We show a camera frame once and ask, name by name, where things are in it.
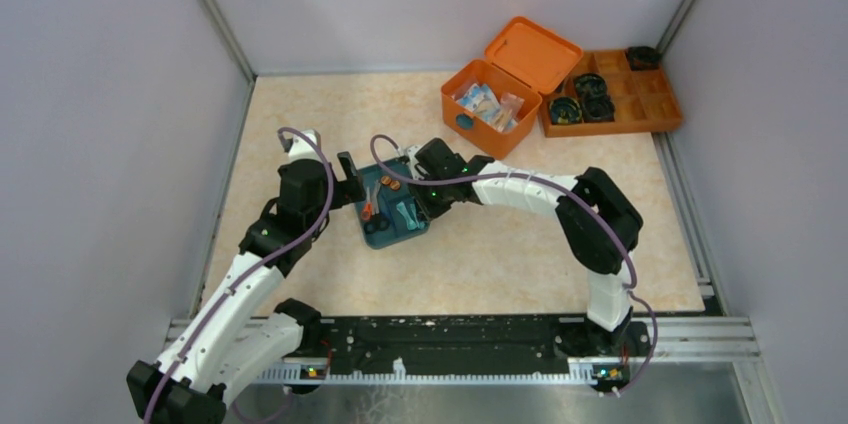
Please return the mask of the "orange small scissors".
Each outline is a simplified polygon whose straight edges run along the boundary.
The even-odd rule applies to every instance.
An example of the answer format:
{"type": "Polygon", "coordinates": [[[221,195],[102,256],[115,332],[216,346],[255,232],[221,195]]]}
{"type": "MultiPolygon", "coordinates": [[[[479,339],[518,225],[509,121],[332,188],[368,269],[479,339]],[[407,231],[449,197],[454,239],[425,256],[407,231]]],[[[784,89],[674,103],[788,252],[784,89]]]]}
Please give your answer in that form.
{"type": "Polygon", "coordinates": [[[365,201],[360,211],[360,219],[363,222],[367,222],[372,218],[373,215],[373,204],[372,204],[372,191],[371,187],[367,186],[365,189],[365,201]]]}

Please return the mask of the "black handled scissors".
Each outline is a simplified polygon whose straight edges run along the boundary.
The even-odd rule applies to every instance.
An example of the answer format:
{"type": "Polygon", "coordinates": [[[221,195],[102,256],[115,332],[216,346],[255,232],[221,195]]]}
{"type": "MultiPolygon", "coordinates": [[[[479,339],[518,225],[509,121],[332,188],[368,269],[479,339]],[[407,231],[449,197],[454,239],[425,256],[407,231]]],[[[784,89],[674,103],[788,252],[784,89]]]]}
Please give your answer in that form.
{"type": "Polygon", "coordinates": [[[373,235],[378,232],[387,231],[390,227],[390,220],[387,215],[380,210],[379,193],[382,188],[380,181],[374,183],[372,191],[373,215],[372,218],[364,222],[363,230],[366,235],[373,235]]]}

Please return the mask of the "teal divided tray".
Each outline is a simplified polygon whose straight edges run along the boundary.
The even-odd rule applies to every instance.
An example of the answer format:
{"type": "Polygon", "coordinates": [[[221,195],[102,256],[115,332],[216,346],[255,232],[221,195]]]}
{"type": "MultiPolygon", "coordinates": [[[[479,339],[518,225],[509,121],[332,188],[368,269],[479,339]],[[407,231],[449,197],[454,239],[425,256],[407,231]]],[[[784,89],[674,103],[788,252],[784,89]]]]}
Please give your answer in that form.
{"type": "MultiPolygon", "coordinates": [[[[359,168],[358,171],[362,175],[363,185],[365,189],[367,186],[370,186],[372,189],[374,183],[377,180],[380,181],[380,178],[382,176],[389,176],[377,164],[372,164],[370,166],[359,168]]],[[[392,181],[399,181],[396,178],[393,178],[391,176],[389,177],[392,179],[392,181]]],[[[402,241],[418,237],[426,233],[429,229],[429,219],[426,219],[421,210],[419,209],[415,198],[408,189],[408,185],[404,182],[399,182],[401,183],[401,189],[399,191],[392,191],[389,186],[382,185],[382,188],[379,193],[380,210],[383,211],[390,220],[390,227],[387,231],[378,232],[373,235],[366,235],[363,230],[364,222],[360,219],[360,211],[362,210],[365,200],[355,204],[358,223],[360,225],[363,238],[366,244],[372,249],[386,248],[402,241]],[[409,203],[415,204],[419,219],[426,223],[426,227],[423,230],[416,229],[410,231],[406,228],[404,218],[398,213],[396,209],[396,204],[399,202],[404,202],[406,206],[409,203]]]]}

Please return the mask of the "teal clip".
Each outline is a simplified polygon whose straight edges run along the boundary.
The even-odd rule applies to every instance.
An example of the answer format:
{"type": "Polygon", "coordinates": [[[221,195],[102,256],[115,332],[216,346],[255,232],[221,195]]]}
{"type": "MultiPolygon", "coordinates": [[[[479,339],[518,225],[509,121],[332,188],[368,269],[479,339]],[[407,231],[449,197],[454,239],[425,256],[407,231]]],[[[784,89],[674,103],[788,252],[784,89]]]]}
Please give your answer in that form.
{"type": "Polygon", "coordinates": [[[426,223],[421,221],[418,217],[418,212],[414,203],[409,203],[407,205],[409,220],[407,221],[407,228],[409,230],[419,229],[423,230],[426,227],[426,223]]]}
{"type": "Polygon", "coordinates": [[[399,202],[396,204],[396,209],[398,213],[404,218],[406,228],[410,231],[416,230],[418,228],[417,221],[414,219],[409,209],[407,208],[404,202],[399,202]]]}

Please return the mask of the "blue white packet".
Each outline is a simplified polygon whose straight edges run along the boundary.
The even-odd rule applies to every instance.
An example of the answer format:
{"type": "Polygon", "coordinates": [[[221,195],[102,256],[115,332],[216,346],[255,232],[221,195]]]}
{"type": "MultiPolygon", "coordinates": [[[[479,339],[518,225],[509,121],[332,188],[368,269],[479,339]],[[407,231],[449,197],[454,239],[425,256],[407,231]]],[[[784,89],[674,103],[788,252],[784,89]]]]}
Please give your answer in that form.
{"type": "Polygon", "coordinates": [[[493,124],[501,112],[500,101],[487,84],[472,83],[458,102],[487,124],[493,124]]]}

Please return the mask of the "orange medicine box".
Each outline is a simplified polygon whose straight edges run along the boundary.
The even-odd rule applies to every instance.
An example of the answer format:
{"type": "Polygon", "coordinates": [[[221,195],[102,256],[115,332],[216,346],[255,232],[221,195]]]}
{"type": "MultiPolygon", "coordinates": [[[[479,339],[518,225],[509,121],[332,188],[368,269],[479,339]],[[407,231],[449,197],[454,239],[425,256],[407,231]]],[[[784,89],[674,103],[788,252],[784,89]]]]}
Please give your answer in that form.
{"type": "Polygon", "coordinates": [[[441,87],[444,123],[481,151],[505,158],[532,130],[545,98],[553,94],[584,56],[577,44],[526,18],[516,16],[441,87]],[[522,100],[511,128],[496,130],[460,103],[472,85],[488,86],[497,98],[505,93],[522,100]]]}

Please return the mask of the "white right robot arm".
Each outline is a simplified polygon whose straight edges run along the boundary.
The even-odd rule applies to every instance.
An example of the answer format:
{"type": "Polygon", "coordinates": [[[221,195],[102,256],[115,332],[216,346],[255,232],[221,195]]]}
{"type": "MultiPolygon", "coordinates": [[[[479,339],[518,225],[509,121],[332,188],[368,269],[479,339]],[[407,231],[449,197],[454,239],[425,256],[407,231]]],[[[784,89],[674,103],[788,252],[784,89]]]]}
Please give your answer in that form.
{"type": "Polygon", "coordinates": [[[587,319],[607,332],[632,314],[636,282],[632,253],[644,221],[602,169],[577,176],[510,167],[489,156],[469,160],[434,138],[403,151],[412,188],[425,215],[435,219],[455,203],[501,206],[549,217],[560,225],[574,258],[587,270],[587,319]]]}

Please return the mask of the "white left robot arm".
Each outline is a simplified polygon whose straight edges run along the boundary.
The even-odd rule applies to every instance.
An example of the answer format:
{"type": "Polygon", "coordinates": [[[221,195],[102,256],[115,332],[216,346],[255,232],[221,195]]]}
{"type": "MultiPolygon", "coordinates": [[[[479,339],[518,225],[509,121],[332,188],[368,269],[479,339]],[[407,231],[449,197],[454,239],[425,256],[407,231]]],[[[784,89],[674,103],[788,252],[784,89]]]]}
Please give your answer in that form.
{"type": "Polygon", "coordinates": [[[330,213],[365,198],[349,153],[339,180],[313,130],[277,132],[288,155],[277,197],[251,224],[225,277],[185,330],[152,363],[136,362],[127,385],[144,423],[221,423],[239,395],[273,362],[319,340],[321,314],[289,298],[241,338],[259,304],[282,286],[320,238],[330,213]]]}

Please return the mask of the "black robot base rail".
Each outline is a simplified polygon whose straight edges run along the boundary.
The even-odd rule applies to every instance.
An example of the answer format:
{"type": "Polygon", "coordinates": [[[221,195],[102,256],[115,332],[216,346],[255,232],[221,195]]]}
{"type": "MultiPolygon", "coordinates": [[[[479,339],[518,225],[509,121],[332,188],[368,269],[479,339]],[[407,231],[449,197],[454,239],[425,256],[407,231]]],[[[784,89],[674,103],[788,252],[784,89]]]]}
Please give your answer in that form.
{"type": "Polygon", "coordinates": [[[612,394],[655,348],[650,325],[606,331],[577,315],[324,318],[270,375],[309,393],[322,384],[585,384],[612,394]]]}

